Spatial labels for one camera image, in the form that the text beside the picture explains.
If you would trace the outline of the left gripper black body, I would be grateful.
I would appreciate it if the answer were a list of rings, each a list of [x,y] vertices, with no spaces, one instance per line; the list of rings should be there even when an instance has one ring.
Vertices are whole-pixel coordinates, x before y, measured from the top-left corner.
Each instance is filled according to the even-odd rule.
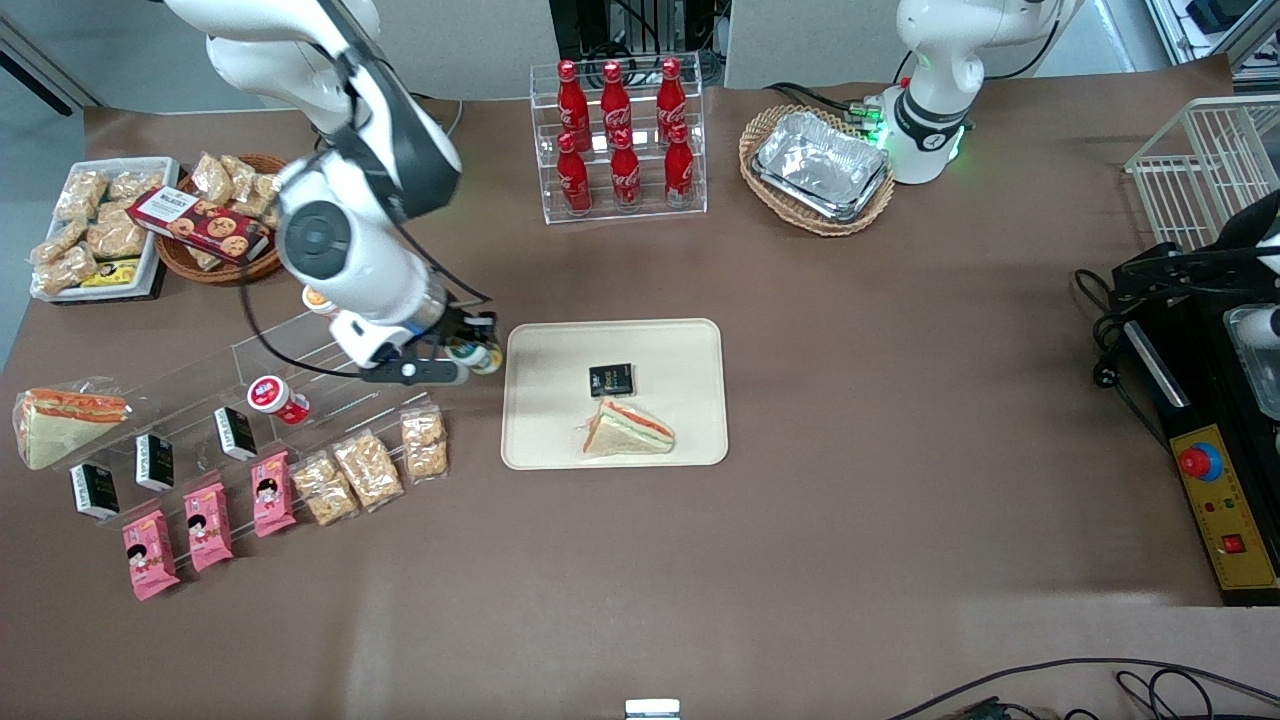
[[[1279,191],[1275,190],[1233,215],[1224,225],[1213,252],[1277,247]],[[1217,265],[1213,283],[1225,290],[1272,291],[1277,288],[1277,255],[1226,259]]]

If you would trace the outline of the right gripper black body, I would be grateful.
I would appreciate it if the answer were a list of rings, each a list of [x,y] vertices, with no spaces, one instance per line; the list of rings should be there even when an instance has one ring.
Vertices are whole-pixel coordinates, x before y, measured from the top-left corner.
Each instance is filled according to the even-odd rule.
[[[416,337],[416,345],[431,352],[443,352],[451,345],[466,345],[468,332],[492,332],[499,338],[498,318],[494,311],[471,313],[463,307],[451,307],[431,328]]]

